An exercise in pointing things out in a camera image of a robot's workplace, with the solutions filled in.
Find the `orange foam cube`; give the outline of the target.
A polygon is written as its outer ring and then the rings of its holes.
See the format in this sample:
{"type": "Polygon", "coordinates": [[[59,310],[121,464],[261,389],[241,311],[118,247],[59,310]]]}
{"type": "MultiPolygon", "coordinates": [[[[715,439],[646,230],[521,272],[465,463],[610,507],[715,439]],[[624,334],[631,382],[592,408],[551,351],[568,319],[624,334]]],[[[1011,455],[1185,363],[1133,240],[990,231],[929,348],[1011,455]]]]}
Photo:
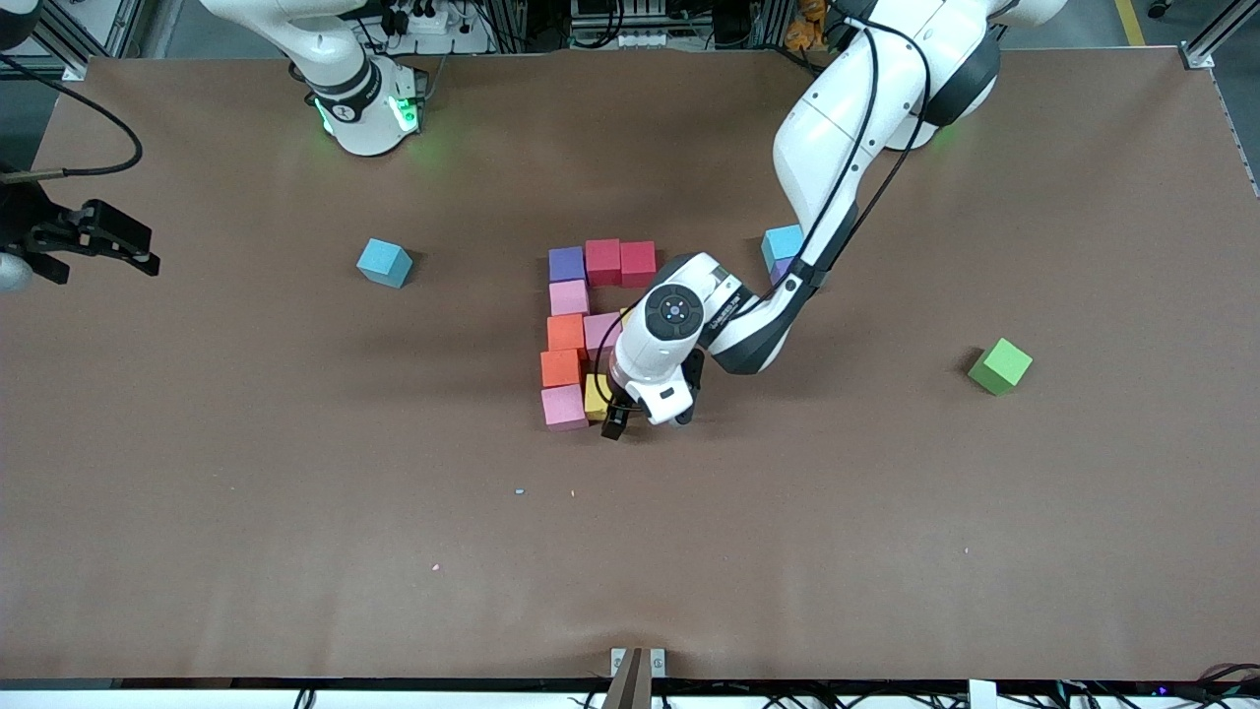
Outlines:
{"type": "Polygon", "coordinates": [[[575,351],[580,359],[587,358],[585,314],[562,314],[547,319],[547,350],[549,353],[575,351]]]}
{"type": "Polygon", "coordinates": [[[539,355],[541,387],[580,387],[583,382],[583,355],[577,349],[548,350],[539,355]]]}

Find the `red foam cube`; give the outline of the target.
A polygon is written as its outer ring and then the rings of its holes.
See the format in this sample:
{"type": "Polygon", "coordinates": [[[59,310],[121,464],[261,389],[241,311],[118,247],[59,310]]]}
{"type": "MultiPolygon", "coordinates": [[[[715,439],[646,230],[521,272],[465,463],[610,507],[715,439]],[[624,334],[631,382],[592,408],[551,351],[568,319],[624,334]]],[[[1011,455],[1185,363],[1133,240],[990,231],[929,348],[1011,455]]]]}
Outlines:
{"type": "Polygon", "coordinates": [[[587,239],[583,246],[587,285],[591,288],[622,285],[621,241],[617,238],[587,239]]]}
{"type": "Polygon", "coordinates": [[[620,243],[620,278],[622,288],[646,288],[659,269],[656,243],[649,239],[620,243]]]}

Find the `brown table cover sheet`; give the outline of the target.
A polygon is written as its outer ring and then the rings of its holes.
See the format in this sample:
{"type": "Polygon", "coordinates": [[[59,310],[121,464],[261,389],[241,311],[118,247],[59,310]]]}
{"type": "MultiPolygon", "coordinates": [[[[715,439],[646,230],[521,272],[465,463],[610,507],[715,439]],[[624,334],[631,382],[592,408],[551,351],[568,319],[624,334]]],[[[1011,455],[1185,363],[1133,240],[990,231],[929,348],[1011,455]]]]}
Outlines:
{"type": "Polygon", "coordinates": [[[0,678],[1260,662],[1260,199],[1173,49],[1005,54],[772,366],[707,364],[687,426],[547,429],[547,251],[651,239],[764,288],[806,82],[457,58],[423,133],[357,159],[284,60],[94,64],[145,156],[48,191],[163,266],[0,295],[0,678]],[[968,372],[999,337],[1034,363],[998,398],[968,372]]]}

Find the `light blue foam cube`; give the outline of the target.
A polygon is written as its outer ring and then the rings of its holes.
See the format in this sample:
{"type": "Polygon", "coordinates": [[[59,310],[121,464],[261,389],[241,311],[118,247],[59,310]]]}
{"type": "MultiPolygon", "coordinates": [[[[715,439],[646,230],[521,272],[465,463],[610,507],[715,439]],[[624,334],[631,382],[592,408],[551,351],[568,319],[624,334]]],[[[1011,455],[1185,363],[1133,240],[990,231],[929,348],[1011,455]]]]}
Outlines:
{"type": "Polygon", "coordinates": [[[804,246],[804,232],[800,225],[784,225],[766,229],[761,239],[761,254],[766,269],[774,259],[795,257],[804,246]]]}
{"type": "Polygon", "coordinates": [[[369,238],[357,261],[357,269],[365,280],[388,288],[403,288],[413,268],[413,259],[404,247],[369,238]]]}

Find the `metal table clamp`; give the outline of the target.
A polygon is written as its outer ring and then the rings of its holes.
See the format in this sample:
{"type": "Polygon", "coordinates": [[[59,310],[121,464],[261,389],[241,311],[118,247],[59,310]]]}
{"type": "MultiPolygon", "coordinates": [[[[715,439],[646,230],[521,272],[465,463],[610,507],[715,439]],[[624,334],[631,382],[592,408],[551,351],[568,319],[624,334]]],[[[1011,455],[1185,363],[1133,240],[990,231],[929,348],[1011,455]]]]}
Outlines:
{"type": "Polygon", "coordinates": [[[653,681],[667,678],[664,649],[612,649],[614,671],[601,709],[659,709],[653,681]]]}

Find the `white power strip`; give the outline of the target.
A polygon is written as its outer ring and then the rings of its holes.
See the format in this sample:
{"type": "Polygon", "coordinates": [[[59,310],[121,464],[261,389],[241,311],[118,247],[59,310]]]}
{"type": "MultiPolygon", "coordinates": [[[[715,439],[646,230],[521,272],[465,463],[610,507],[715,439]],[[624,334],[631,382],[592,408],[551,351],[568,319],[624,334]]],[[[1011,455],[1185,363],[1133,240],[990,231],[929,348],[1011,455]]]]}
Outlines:
{"type": "Polygon", "coordinates": [[[498,50],[489,16],[472,0],[369,0],[362,35],[391,54],[489,54],[498,50]]]}

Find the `white electronics box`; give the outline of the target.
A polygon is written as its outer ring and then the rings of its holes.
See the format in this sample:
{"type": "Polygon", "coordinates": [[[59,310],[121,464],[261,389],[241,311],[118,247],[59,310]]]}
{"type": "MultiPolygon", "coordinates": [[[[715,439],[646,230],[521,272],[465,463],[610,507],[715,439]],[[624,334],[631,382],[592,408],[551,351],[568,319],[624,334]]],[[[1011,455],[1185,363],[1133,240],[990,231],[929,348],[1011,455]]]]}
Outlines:
{"type": "Polygon", "coordinates": [[[570,45],[580,49],[665,47],[670,0],[568,0],[570,45]]]}

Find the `green foam cube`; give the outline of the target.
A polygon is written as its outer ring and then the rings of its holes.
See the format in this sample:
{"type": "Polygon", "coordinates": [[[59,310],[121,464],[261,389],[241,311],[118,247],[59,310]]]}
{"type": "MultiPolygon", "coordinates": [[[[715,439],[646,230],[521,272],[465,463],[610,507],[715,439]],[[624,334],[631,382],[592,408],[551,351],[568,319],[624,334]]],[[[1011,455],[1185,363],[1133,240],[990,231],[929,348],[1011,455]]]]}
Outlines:
{"type": "Polygon", "coordinates": [[[982,390],[992,395],[1005,395],[1021,383],[1034,359],[1026,354],[1007,337],[999,337],[994,345],[982,351],[976,358],[968,377],[982,390]]]}

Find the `bag of orange fruits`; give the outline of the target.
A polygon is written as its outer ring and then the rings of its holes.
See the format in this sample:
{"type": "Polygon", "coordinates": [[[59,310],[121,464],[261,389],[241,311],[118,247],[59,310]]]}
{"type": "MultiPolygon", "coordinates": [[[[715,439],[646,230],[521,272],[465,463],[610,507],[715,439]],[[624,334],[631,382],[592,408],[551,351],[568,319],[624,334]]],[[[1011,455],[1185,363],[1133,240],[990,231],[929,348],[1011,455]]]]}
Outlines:
{"type": "Polygon", "coordinates": [[[829,52],[825,21],[832,13],[829,0],[793,0],[795,9],[784,31],[788,52],[829,52]]]}

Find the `aluminium frame strut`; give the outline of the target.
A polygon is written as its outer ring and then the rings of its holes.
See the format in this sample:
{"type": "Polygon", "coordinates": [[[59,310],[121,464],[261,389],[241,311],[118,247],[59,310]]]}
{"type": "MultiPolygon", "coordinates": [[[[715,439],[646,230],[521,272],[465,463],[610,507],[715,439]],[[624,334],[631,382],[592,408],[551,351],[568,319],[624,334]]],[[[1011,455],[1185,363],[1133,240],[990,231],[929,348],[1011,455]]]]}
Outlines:
{"type": "Polygon", "coordinates": [[[43,0],[32,39],[63,65],[66,81],[83,81],[94,57],[139,55],[152,0],[43,0]]]}
{"type": "Polygon", "coordinates": [[[1260,14],[1260,0],[1228,0],[1223,9],[1212,16],[1210,23],[1192,39],[1181,43],[1179,49],[1184,68],[1212,68],[1215,65],[1213,53],[1256,14],[1260,14]]]}

